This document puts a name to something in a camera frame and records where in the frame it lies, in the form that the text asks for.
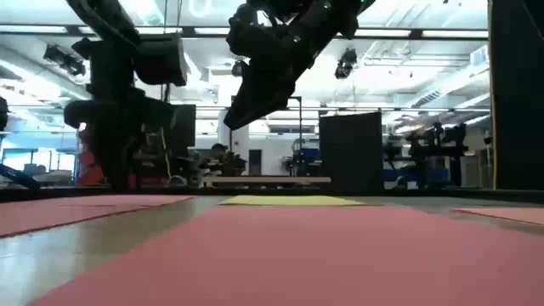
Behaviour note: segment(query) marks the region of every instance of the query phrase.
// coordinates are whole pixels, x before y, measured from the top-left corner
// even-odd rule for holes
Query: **pink mat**
[[[503,218],[512,221],[544,225],[544,208],[459,208],[453,209],[453,211],[460,213],[474,213],[487,217]]]
[[[183,195],[99,195],[0,203],[0,237],[187,200]]]
[[[386,207],[219,207],[31,306],[542,306],[544,238]]]

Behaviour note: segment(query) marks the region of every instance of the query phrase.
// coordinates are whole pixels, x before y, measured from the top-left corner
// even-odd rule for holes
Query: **concrete floor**
[[[0,305],[25,305],[79,274],[101,265],[175,225],[216,206],[224,197],[202,196],[153,210],[130,212],[26,235],[0,239]],[[544,235],[544,226],[452,213],[452,207],[513,206],[516,203],[452,198],[353,198],[408,206],[449,218],[494,224]]]

